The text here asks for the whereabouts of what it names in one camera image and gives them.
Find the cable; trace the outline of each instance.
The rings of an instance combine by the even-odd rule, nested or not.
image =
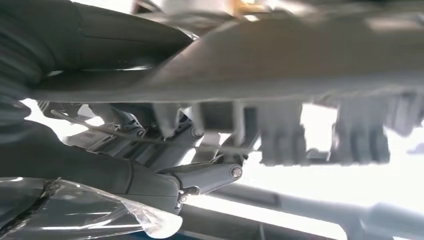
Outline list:
[[[255,152],[254,150],[249,149],[249,148],[245,148],[245,147],[214,146],[214,145],[207,145],[207,144],[202,144],[201,146],[193,146],[193,145],[190,145],[190,144],[176,143],[176,142],[171,142],[171,141],[158,141],[158,140],[155,140],[155,139],[149,139],[149,138],[145,138],[145,137],[139,138],[139,137],[127,135],[127,134],[122,133],[122,132],[110,130],[110,129],[105,128],[105,127],[90,125],[90,124],[88,124],[84,121],[81,121],[81,120],[75,119],[73,117],[67,116],[67,115],[65,115],[61,112],[56,111],[56,110],[51,110],[51,114],[53,114],[54,116],[61,118],[63,120],[69,121],[73,124],[79,124],[79,125],[82,125],[84,127],[87,127],[90,130],[100,132],[100,133],[114,135],[114,136],[121,137],[121,138],[130,140],[130,141],[133,141],[133,142],[155,144],[155,145],[168,145],[168,146],[174,146],[174,147],[180,147],[180,148],[186,148],[186,149],[196,149],[197,151],[202,151],[202,152],[211,152],[211,151],[216,151],[216,150],[219,150],[221,153],[227,153],[227,154],[249,154],[251,152]]]

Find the plastic part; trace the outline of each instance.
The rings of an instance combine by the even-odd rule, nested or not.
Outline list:
[[[173,103],[153,103],[160,131],[165,138],[172,137],[180,124],[180,106]]]
[[[64,145],[51,129],[36,122],[0,128],[0,133],[1,154],[13,156],[0,167],[2,177],[64,178],[112,194],[130,195],[132,200],[170,213],[178,212],[177,181],[137,162]]]
[[[0,178],[0,189],[18,191],[26,179]],[[42,189],[36,204],[6,225],[2,240],[85,240],[139,231],[163,239],[183,222],[177,215],[71,181],[46,180]]]
[[[306,158],[305,129],[300,124],[301,101],[257,103],[262,163],[266,166],[310,164]]]
[[[406,137],[415,127],[421,125],[423,117],[423,95],[405,93],[390,100],[385,126]]]
[[[329,161],[345,166],[388,163],[390,152],[383,129],[387,104],[385,97],[341,100]]]
[[[234,169],[241,170],[242,167],[234,163],[211,164],[201,162],[176,166],[162,170],[160,173],[176,177],[182,190],[195,188],[196,190],[190,191],[190,193],[201,195],[238,180],[242,174],[234,176]]]

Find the screw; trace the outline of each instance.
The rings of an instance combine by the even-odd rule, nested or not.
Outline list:
[[[187,202],[187,196],[182,196],[180,199],[179,199],[179,202],[180,203],[185,203],[185,202]]]
[[[199,129],[195,129],[194,127],[191,129],[191,135],[197,139],[200,139],[203,137],[204,133],[199,130]]]
[[[240,177],[242,176],[242,173],[243,173],[243,171],[242,171],[242,169],[241,169],[241,168],[239,168],[239,167],[235,167],[235,168],[233,168],[233,170],[231,171],[231,175],[232,175],[232,177],[233,177],[233,178],[235,178],[235,179],[240,178]]]

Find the bolt head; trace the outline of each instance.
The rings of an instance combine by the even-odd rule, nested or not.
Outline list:
[[[180,201],[181,203],[185,203],[185,202],[187,202],[187,200],[188,200],[188,198],[187,198],[186,196],[182,196],[182,197],[179,199],[179,201]]]
[[[236,167],[231,171],[231,174],[233,178],[240,178],[243,174],[243,171],[241,168]]]

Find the clear plastic bag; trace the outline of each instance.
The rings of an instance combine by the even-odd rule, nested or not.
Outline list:
[[[169,212],[61,179],[0,178],[0,193],[5,190],[37,200],[25,208],[26,216],[21,214],[7,226],[1,240],[86,240],[139,231],[163,239],[174,235],[183,222]]]

